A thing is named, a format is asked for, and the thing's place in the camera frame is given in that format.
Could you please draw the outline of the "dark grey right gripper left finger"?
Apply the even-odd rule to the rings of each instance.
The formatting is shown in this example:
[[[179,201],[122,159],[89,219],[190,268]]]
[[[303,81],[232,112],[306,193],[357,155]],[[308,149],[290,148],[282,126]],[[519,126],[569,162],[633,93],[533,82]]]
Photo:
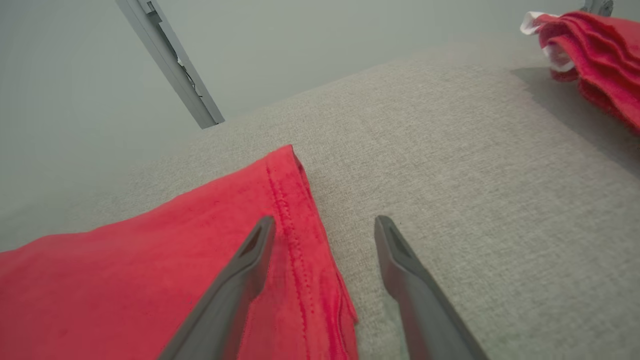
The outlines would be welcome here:
[[[250,304],[268,276],[276,225],[255,224],[158,356],[160,360],[236,360]]]

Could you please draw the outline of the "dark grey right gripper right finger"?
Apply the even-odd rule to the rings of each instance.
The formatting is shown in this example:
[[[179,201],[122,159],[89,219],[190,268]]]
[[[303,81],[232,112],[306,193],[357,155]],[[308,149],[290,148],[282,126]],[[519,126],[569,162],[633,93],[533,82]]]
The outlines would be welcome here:
[[[374,222],[382,282],[398,304],[412,360],[487,360],[432,274],[388,216]]]

